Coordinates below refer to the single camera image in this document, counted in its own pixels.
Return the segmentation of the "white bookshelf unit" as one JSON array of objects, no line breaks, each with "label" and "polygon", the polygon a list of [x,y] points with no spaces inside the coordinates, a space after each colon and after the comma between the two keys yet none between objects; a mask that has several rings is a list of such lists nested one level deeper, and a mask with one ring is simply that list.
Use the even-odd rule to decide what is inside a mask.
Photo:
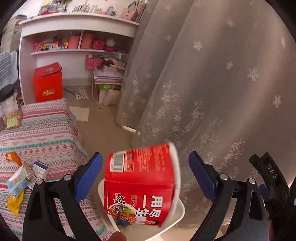
[{"label": "white bookshelf unit", "polygon": [[86,56],[114,55],[127,60],[128,50],[116,52],[93,48],[93,41],[114,41],[131,48],[139,24],[114,16],[87,13],[54,13],[35,16],[22,26],[18,68],[25,104],[36,101],[33,85],[35,69],[55,62],[62,66],[63,85],[90,84],[91,71],[86,68]]}]

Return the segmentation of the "blue white small packet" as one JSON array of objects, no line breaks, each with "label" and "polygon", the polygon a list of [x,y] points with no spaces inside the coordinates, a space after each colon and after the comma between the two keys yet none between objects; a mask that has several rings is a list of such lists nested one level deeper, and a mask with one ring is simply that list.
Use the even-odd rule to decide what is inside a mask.
[{"label": "blue white small packet", "polygon": [[30,174],[29,174],[29,184],[27,187],[30,190],[33,190],[34,185],[38,179],[46,180],[49,171],[49,166],[40,162],[35,161],[34,164],[31,166]]}]

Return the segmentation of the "white paper on floor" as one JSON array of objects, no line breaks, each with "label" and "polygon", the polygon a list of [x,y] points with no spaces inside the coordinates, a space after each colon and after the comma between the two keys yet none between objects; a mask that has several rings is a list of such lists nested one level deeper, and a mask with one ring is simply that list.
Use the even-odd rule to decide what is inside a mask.
[{"label": "white paper on floor", "polygon": [[77,106],[70,106],[69,111],[74,115],[77,121],[88,121],[90,108],[80,108]]}]

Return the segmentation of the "black-lid jar with snacks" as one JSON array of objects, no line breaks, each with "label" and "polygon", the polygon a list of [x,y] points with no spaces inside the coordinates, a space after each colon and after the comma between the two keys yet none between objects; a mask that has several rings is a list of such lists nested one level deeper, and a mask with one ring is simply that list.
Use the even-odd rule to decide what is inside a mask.
[{"label": "black-lid jar with snacks", "polygon": [[22,109],[18,91],[13,85],[1,89],[2,118],[7,129],[18,128],[22,123]]}]

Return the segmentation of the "grey sofa with striped cover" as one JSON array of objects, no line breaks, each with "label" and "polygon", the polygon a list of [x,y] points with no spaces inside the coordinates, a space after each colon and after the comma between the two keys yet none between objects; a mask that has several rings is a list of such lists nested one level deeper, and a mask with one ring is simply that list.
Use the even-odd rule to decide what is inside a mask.
[{"label": "grey sofa with striped cover", "polygon": [[19,77],[18,72],[18,53],[13,51],[4,53],[0,58],[0,87],[14,84]]}]

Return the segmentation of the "white trash bin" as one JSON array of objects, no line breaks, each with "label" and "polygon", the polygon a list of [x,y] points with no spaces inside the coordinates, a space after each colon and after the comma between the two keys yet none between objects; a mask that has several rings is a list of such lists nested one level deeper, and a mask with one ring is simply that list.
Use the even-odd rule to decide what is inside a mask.
[{"label": "white trash bin", "polygon": [[163,232],[169,230],[176,225],[185,215],[185,207],[180,199],[175,209],[174,215],[171,219],[158,227],[158,224],[152,220],[147,220],[146,217],[137,217],[139,223],[129,222],[123,226],[119,224],[119,221],[115,220],[115,217],[109,214],[102,214],[104,224],[109,231],[121,231],[125,234],[128,240],[153,240],[157,238]]}]

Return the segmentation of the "light blue carton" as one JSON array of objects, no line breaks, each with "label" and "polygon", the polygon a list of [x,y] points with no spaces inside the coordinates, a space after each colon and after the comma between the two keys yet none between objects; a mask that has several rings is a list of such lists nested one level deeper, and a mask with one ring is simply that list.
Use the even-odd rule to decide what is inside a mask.
[{"label": "light blue carton", "polygon": [[22,166],[6,182],[10,195],[18,197],[20,193],[35,180],[30,166],[24,162]]}]

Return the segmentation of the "red cardboard box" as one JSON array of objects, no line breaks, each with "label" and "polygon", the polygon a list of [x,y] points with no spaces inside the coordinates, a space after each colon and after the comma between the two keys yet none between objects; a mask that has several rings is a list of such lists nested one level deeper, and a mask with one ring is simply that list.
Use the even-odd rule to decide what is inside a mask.
[{"label": "red cardboard box", "polygon": [[55,62],[36,68],[33,84],[36,102],[61,99],[63,97],[61,65]]}]

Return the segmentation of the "stack of papers and books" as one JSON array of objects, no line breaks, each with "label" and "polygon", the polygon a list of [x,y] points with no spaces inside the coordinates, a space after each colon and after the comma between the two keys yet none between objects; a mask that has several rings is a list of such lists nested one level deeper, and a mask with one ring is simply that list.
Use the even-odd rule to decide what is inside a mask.
[{"label": "stack of papers and books", "polygon": [[103,58],[93,70],[93,80],[96,84],[119,84],[123,82],[126,63],[113,57]]}]

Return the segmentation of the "yellow snack wrapper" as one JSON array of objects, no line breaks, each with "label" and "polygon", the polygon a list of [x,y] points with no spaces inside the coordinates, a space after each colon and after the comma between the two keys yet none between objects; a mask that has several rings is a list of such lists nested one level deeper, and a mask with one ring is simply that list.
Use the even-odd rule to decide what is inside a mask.
[{"label": "yellow snack wrapper", "polygon": [[15,216],[18,216],[19,214],[20,205],[23,202],[24,198],[24,193],[25,191],[22,190],[16,198],[14,198],[12,195],[10,195],[10,197],[8,198],[7,207]]}]

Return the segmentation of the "orange wrapper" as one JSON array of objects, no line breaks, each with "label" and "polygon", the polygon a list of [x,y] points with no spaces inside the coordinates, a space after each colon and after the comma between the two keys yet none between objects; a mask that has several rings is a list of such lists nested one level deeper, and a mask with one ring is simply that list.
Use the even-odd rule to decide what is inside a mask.
[{"label": "orange wrapper", "polygon": [[5,157],[7,161],[15,162],[18,166],[22,166],[22,162],[16,152],[6,153]]}]

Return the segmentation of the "grey floral lace curtain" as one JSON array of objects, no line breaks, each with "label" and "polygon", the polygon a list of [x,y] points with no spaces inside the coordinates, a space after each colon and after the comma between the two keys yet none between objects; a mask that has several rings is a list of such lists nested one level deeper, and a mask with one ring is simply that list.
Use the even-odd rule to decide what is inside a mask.
[{"label": "grey floral lace curtain", "polygon": [[234,180],[262,179],[249,162],[269,153],[295,178],[295,40],[275,1],[149,1],[128,61],[116,121],[134,148],[173,142],[184,230],[210,208],[188,164]]}]

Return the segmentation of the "patterned striped tablecloth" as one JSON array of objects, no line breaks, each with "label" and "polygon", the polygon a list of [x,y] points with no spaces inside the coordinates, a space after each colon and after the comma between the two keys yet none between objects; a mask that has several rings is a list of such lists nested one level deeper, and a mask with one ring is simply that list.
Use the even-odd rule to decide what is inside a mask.
[{"label": "patterned striped tablecloth", "polygon": [[29,166],[36,161],[46,165],[46,182],[73,174],[90,159],[66,99],[24,105],[22,114],[20,127],[1,131],[1,240],[23,239],[23,222],[31,195],[30,188],[26,188],[18,214],[8,208],[10,193],[6,182],[19,169],[15,162],[6,159],[8,154],[15,153]]}]

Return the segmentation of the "pink basket lower shelf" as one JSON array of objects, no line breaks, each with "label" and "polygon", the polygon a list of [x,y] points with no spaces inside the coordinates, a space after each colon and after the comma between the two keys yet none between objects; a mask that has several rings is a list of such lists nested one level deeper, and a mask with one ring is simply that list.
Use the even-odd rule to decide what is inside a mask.
[{"label": "pink basket lower shelf", "polygon": [[101,58],[93,58],[93,57],[90,57],[90,55],[86,55],[85,63],[86,63],[87,70],[93,70],[102,63],[102,59]]}]

